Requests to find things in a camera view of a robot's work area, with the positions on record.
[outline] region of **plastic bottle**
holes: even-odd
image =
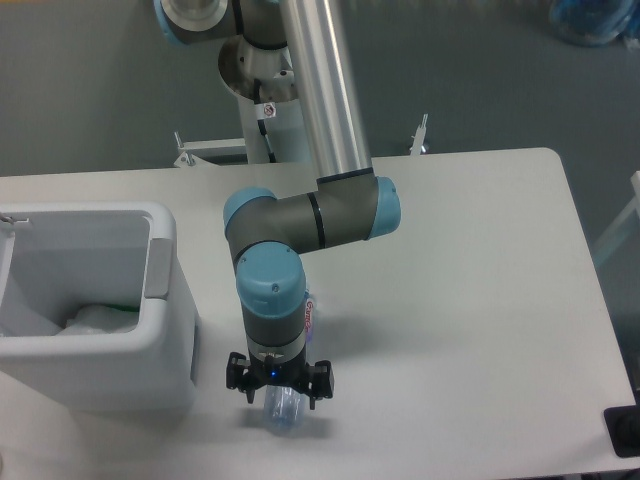
[[[636,5],[637,0],[554,0],[549,20],[564,40],[596,47],[624,31]]]
[[[307,361],[311,353],[313,339],[313,314],[315,300],[309,294],[309,287],[305,292],[305,332]],[[287,432],[302,424],[306,405],[306,395],[296,392],[291,387],[276,387],[268,385],[264,398],[263,418],[268,429],[276,432]]]
[[[624,42],[628,48],[640,48],[640,4],[636,7],[624,31]]]

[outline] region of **robotic arm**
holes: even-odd
[[[161,0],[163,7],[186,3],[202,8],[207,4],[209,15],[215,4],[220,16],[225,2]],[[249,188],[232,195],[225,205],[225,235],[249,350],[249,358],[231,353],[227,387],[245,393],[249,403],[264,385],[292,387],[310,397],[313,409],[316,400],[333,396],[333,373],[329,361],[306,361],[306,280],[299,254],[393,232],[400,223],[400,201],[393,182],[373,171],[338,1],[232,3],[240,10],[235,10],[236,22],[243,22],[242,35],[249,45],[265,55],[288,47],[318,190],[277,199],[269,190]],[[171,20],[164,12],[164,20]],[[249,30],[243,21],[247,12]],[[260,85],[255,96],[259,100]]]

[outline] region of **white table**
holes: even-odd
[[[0,376],[3,480],[498,479],[628,469],[602,411],[633,396],[565,175],[549,150],[377,159],[401,195],[388,237],[303,256],[314,349],[335,398],[293,438],[225,389],[246,349],[222,206],[259,183],[310,191],[279,165],[0,179],[0,203],[157,200],[203,318],[191,411],[69,412]]]

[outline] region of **silver arm tube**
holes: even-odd
[[[319,178],[371,168],[338,0],[282,0],[287,43]]]

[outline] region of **white bin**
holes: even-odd
[[[15,221],[0,222],[0,370],[74,409],[190,405],[198,313],[171,212],[155,203],[0,212]],[[124,333],[64,331],[96,305],[139,314]]]

